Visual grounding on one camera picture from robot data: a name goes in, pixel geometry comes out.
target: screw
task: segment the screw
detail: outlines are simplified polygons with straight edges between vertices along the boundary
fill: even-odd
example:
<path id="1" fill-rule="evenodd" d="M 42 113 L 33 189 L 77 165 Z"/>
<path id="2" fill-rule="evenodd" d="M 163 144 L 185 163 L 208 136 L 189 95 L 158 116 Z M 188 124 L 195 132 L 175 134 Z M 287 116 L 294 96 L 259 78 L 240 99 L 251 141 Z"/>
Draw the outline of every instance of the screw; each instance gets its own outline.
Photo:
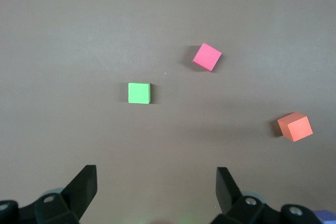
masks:
<path id="1" fill-rule="evenodd" d="M 3 211 L 5 209 L 7 209 L 7 207 L 8 207 L 8 204 L 2 204 L 2 205 L 0 205 L 0 211 Z"/>
<path id="2" fill-rule="evenodd" d="M 52 202 L 54 200 L 54 196 L 49 196 L 43 200 L 44 203 Z"/>
<path id="3" fill-rule="evenodd" d="M 290 211 L 293 215 L 298 215 L 298 216 L 303 215 L 303 212 L 301 211 L 301 209 L 300 209 L 300 208 L 297 208 L 297 207 L 290 207 L 290 208 L 289 208 L 289 211 Z"/>
<path id="4" fill-rule="evenodd" d="M 256 200 L 253 198 L 246 198 L 245 202 L 248 203 L 251 206 L 255 206 L 257 204 Z"/>

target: purple block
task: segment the purple block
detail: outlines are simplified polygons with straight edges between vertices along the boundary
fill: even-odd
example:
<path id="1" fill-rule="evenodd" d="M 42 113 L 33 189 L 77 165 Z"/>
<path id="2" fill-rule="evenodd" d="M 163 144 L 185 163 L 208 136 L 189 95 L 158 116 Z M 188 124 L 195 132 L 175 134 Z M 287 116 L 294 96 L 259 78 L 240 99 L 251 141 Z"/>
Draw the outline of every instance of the purple block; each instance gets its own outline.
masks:
<path id="1" fill-rule="evenodd" d="M 323 224 L 336 224 L 336 215 L 330 211 L 314 211 L 314 214 Z"/>

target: round metal screw head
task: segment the round metal screw head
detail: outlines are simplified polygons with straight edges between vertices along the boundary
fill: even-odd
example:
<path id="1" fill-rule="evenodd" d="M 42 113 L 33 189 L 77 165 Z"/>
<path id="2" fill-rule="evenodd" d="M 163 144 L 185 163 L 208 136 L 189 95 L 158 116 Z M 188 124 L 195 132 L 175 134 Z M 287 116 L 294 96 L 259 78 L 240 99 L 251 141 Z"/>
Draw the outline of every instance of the round metal screw head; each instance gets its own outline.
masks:
<path id="1" fill-rule="evenodd" d="M 43 200 L 44 203 L 52 202 L 54 200 L 54 196 L 49 196 Z"/>
<path id="2" fill-rule="evenodd" d="M 256 200 L 253 198 L 246 198 L 245 202 L 252 206 L 255 206 L 257 204 Z"/>
<path id="3" fill-rule="evenodd" d="M 290 207 L 290 208 L 289 208 L 289 211 L 290 211 L 293 215 L 298 215 L 298 216 L 303 215 L 303 212 L 301 211 L 301 209 L 300 209 L 300 208 L 297 208 L 297 207 Z"/>
<path id="4" fill-rule="evenodd" d="M 2 204 L 2 205 L 0 205 L 0 211 L 3 211 L 5 209 L 7 209 L 7 207 L 8 207 L 8 204 Z"/>

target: orange cube's side face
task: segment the orange cube's side face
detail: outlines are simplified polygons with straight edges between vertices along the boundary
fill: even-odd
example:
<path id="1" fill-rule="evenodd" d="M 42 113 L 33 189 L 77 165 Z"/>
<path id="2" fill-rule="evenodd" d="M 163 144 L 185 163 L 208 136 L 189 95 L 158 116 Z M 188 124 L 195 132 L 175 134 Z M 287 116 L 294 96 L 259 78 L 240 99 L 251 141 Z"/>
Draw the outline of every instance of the orange cube's side face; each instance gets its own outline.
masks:
<path id="1" fill-rule="evenodd" d="M 307 116 L 297 112 L 280 118 L 278 123 L 282 134 L 294 142 L 313 134 Z"/>
<path id="2" fill-rule="evenodd" d="M 313 131 L 310 127 L 308 117 L 299 119 L 288 125 L 289 131 L 292 135 L 292 140 L 295 142 L 306 136 L 313 134 Z"/>

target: pink cube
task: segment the pink cube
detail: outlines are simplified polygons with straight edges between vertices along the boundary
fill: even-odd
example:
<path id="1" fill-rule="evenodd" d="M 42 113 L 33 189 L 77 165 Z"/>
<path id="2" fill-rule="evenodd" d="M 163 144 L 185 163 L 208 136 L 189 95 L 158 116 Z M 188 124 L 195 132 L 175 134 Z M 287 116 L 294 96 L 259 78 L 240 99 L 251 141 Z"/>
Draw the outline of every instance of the pink cube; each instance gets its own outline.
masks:
<path id="1" fill-rule="evenodd" d="M 220 51 L 206 43 L 203 43 L 193 59 L 193 63 L 205 68 L 208 71 L 212 71 L 221 54 L 222 53 Z"/>
<path id="2" fill-rule="evenodd" d="M 308 117 L 298 112 L 280 118 L 278 123 L 282 134 L 294 142 L 313 134 Z"/>

